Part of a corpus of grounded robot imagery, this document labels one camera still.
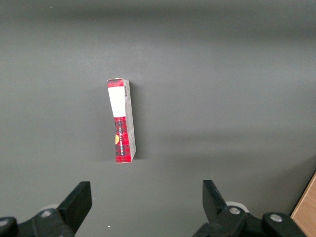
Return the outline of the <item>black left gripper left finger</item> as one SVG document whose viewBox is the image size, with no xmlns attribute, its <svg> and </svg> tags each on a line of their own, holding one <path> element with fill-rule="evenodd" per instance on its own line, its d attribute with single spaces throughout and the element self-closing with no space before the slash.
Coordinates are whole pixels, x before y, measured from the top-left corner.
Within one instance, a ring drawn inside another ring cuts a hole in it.
<svg viewBox="0 0 316 237">
<path fill-rule="evenodd" d="M 40 211 L 32 219 L 36 237 L 74 237 L 92 207 L 89 181 L 80 182 L 57 206 Z"/>
</svg>

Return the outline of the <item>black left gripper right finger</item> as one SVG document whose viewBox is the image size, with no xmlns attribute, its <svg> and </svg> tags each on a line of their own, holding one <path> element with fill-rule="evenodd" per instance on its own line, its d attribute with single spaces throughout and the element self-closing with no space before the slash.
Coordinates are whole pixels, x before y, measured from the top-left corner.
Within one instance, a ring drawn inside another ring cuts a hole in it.
<svg viewBox="0 0 316 237">
<path fill-rule="evenodd" d="M 228 205 L 212 180 L 203 180 L 202 205 L 208 222 L 195 237 L 266 237 L 262 220 L 237 205 Z"/>
</svg>

